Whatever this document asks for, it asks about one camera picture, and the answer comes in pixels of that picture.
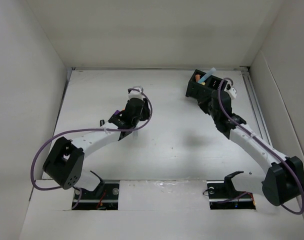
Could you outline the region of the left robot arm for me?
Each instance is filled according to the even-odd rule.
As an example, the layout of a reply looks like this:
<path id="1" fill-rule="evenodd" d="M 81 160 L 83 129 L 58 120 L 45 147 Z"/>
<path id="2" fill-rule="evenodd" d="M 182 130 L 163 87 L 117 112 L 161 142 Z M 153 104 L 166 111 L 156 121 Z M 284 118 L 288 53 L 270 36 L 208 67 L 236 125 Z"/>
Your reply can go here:
<path id="1" fill-rule="evenodd" d="M 97 130 L 89 130 L 72 140 L 63 136 L 57 139 L 43 164 L 43 171 L 64 190 L 81 188 L 90 197 L 99 198 L 104 191 L 103 180 L 96 173 L 83 170 L 85 158 L 130 135 L 139 122 L 150 119 L 151 112 L 147 98 L 132 97 L 124 110 L 113 114 Z"/>

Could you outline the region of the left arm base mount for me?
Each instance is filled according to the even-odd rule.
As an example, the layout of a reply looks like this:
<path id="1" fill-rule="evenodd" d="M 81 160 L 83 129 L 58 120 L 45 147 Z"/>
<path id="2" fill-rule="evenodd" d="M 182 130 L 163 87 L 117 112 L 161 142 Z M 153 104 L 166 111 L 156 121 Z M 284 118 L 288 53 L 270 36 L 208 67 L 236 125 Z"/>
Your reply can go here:
<path id="1" fill-rule="evenodd" d="M 120 181 L 103 180 L 95 172 L 90 171 L 89 176 L 99 181 L 94 191 L 82 188 L 81 193 L 78 188 L 74 189 L 72 200 L 72 210 L 98 210 L 116 211 L 119 206 Z"/>

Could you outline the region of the blue pastel highlighter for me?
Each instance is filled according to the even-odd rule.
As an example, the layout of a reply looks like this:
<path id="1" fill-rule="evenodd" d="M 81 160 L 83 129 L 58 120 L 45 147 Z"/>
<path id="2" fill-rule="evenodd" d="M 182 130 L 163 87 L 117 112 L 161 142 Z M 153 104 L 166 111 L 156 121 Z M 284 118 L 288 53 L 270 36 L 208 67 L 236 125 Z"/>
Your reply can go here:
<path id="1" fill-rule="evenodd" d="M 211 77 L 213 75 L 213 73 L 216 71 L 215 67 L 212 67 L 204 76 L 201 77 L 200 79 L 200 83 L 205 82 L 209 77 Z"/>

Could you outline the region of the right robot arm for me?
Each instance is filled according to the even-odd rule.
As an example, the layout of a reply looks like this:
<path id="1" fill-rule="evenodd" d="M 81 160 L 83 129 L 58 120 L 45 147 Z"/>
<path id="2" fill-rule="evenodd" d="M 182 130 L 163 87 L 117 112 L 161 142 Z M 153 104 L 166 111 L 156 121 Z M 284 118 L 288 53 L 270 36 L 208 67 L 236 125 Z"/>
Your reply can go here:
<path id="1" fill-rule="evenodd" d="M 296 156 L 288 157 L 260 138 L 239 115 L 232 112 L 232 99 L 225 91 L 214 90 L 198 100 L 198 106 L 212 117 L 216 129 L 241 147 L 265 173 L 262 193 L 274 206 L 300 196 L 304 208 L 304 166 Z"/>

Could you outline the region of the orange pastel highlighter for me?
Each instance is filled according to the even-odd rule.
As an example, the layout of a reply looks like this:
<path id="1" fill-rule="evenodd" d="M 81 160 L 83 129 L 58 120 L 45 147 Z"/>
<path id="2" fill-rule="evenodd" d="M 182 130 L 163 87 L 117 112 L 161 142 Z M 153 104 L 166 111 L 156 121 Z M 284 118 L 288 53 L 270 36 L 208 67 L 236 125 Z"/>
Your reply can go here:
<path id="1" fill-rule="evenodd" d="M 201 83 L 201 82 L 200 82 L 200 79 L 201 79 L 201 76 L 200 76 L 199 74 L 196 74 L 196 75 L 195 75 L 195 81 L 196 81 L 197 83 Z"/>

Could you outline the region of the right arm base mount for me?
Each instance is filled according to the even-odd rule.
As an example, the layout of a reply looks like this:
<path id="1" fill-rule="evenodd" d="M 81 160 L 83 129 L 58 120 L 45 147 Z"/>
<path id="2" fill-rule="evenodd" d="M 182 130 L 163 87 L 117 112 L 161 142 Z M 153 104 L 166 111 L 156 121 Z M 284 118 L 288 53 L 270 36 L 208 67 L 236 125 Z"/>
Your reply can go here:
<path id="1" fill-rule="evenodd" d="M 208 197 L 210 210 L 255 210 L 252 192 L 236 190 L 232 179 L 244 171 L 235 171 L 222 180 L 207 180 L 207 189 L 202 193 Z"/>

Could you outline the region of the mint green pastel highlighter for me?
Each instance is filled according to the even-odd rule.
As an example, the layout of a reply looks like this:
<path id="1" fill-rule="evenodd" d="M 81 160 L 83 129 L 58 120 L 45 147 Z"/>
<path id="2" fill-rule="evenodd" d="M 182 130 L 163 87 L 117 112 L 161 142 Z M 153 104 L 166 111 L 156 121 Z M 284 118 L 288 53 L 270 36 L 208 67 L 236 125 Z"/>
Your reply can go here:
<path id="1" fill-rule="evenodd" d="M 134 138 L 134 139 L 137 139 L 137 138 L 138 138 L 138 135 L 139 135 L 139 134 L 138 134 L 138 131 L 134 131 L 134 132 L 133 132 L 133 138 Z"/>

